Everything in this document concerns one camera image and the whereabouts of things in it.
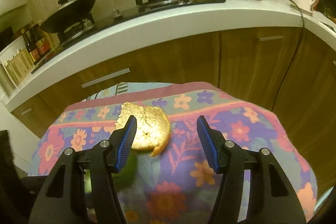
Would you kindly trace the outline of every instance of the cabinet handle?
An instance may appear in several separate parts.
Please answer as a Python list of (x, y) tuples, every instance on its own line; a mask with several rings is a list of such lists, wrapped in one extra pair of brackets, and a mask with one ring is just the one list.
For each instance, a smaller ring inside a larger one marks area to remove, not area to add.
[(31, 108), (28, 108), (28, 109), (26, 109), (25, 111), (23, 111), (22, 113), (21, 113), (21, 115), (25, 115), (25, 114), (27, 114), (28, 112), (31, 112), (32, 111), (32, 109)]
[(109, 75), (105, 75), (103, 77), (97, 78), (95, 80), (92, 80), (90, 82), (87, 82), (87, 83), (83, 84), (82, 88), (87, 88), (88, 86), (98, 84), (98, 83), (103, 82), (105, 80), (108, 80), (108, 79), (111, 79), (111, 78), (114, 78), (114, 77), (117, 77), (117, 76), (120, 76), (120, 75), (124, 75), (124, 74), (129, 73), (129, 72), (131, 72), (129, 68), (113, 72)]
[(278, 35), (276, 37), (261, 37), (259, 38), (259, 41), (282, 39), (283, 37), (284, 37), (283, 35)]

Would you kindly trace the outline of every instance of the wooden cabinet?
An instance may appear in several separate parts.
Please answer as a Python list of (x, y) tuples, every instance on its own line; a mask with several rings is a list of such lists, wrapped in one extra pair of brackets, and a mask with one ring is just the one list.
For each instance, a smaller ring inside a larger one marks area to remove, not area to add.
[(12, 114), (39, 138), (58, 117), (38, 95), (14, 109)]
[(205, 33), (117, 56), (56, 83), (39, 96), (60, 115), (67, 106), (122, 81), (179, 84), (205, 81), (218, 86), (218, 71), (219, 32)]
[(300, 32), (294, 27), (222, 31), (219, 88), (271, 110)]
[(336, 52), (305, 30), (274, 112), (313, 168), (319, 195), (336, 182)]

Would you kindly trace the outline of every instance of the sauce bottle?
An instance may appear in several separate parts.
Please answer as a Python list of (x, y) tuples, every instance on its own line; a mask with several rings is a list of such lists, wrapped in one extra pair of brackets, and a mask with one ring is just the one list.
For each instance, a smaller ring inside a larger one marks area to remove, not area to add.
[(41, 34), (38, 24), (35, 24), (29, 30), (29, 32), (30, 32), (30, 36), (33, 38), (33, 41), (41, 57), (45, 56), (48, 52), (50, 52), (50, 45), (47, 39), (45, 39), (45, 37)]
[(23, 39), (25, 40), (25, 44), (26, 44), (28, 54), (29, 54), (31, 60), (33, 61), (34, 65), (36, 65), (41, 60), (41, 56), (40, 56), (35, 44), (33, 42), (31, 42), (30, 39), (28, 38), (28, 35), (26, 34), (25, 29), (21, 30), (21, 34), (23, 36)]

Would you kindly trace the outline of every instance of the kitchen counter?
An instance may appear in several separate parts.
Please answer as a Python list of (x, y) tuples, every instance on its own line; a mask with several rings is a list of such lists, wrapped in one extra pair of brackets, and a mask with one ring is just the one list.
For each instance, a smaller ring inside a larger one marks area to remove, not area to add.
[[(157, 43), (191, 35), (251, 27), (301, 27), (298, 11), (286, 0), (226, 0), (225, 3), (200, 4), (164, 10), (131, 19), (96, 33), (61, 52), (34, 74), (28, 75), (10, 97), (2, 102), (11, 112), (51, 85), (85, 68), (115, 56)], [(314, 13), (304, 16), (305, 28), (336, 51), (336, 34)]]

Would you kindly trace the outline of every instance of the bread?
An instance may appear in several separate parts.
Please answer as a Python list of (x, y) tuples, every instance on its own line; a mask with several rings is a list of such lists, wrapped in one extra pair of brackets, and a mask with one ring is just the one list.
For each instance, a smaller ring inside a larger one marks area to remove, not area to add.
[(170, 138), (170, 122), (163, 109), (155, 106), (143, 107), (126, 102), (121, 105), (115, 128), (123, 128), (130, 115), (134, 115), (137, 121), (132, 149), (153, 149), (151, 156), (160, 154)]

